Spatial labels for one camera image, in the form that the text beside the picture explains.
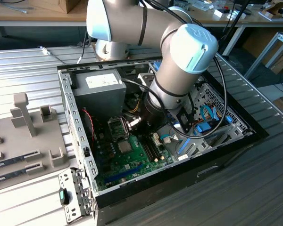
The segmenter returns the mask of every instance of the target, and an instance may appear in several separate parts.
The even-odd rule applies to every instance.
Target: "light blue joint cap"
[[[184,14],[186,14],[188,17],[189,17],[189,19],[190,19],[190,21],[186,21],[187,23],[192,23],[192,18],[190,17],[190,15],[189,14],[187,14],[187,12],[185,12],[185,10],[183,9],[183,8],[181,8],[181,7],[179,7],[179,6],[171,6],[171,7],[169,7],[168,8],[169,10],[171,10],[171,11],[181,11],[181,12],[183,12]]]
[[[171,57],[187,73],[204,72],[218,50],[217,39],[195,24],[180,26],[170,43]]]
[[[91,37],[111,41],[110,26],[102,0],[88,1],[86,24]]]

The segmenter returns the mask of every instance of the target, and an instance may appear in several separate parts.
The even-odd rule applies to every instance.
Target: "green circuit board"
[[[111,142],[109,138],[99,141],[96,160],[99,175],[95,179],[100,191],[173,163],[164,148],[157,148],[162,157],[151,161],[136,136],[130,135],[127,141],[131,150],[126,153],[122,153],[118,143]]]

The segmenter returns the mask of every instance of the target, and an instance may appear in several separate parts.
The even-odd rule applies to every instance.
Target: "motherboard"
[[[155,144],[153,134],[129,135],[122,117],[93,124],[96,137],[93,156],[99,170],[95,180],[99,191],[174,162],[163,145]]]

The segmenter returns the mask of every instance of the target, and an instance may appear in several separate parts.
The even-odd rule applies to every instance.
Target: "aluminum extrusion table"
[[[49,48],[69,64],[81,49]],[[153,49],[135,48],[132,58],[155,57]],[[111,225],[268,225],[283,224],[283,114],[241,74],[218,56],[228,92],[267,130],[270,136],[229,167],[209,178],[139,210]],[[91,48],[82,63],[94,62]],[[0,118],[9,116],[12,94],[26,92],[28,109],[50,104],[58,112],[70,158],[76,166],[63,112],[56,66],[59,61],[39,49],[0,51]],[[208,69],[220,82],[216,66]],[[0,190],[0,225],[66,225],[58,196],[57,174],[45,175]],[[90,217],[73,225],[92,225]]]

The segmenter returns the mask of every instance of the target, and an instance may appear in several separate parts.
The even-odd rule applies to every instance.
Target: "yellow wire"
[[[216,112],[217,112],[217,115],[218,115],[219,117],[222,117],[222,115],[219,113],[219,111],[217,110],[217,108],[216,108]]]
[[[129,111],[129,112],[130,112],[130,113],[136,112],[137,109],[138,109],[138,105],[139,105],[139,104],[140,104],[140,99],[138,100],[136,107],[135,107],[133,110]]]

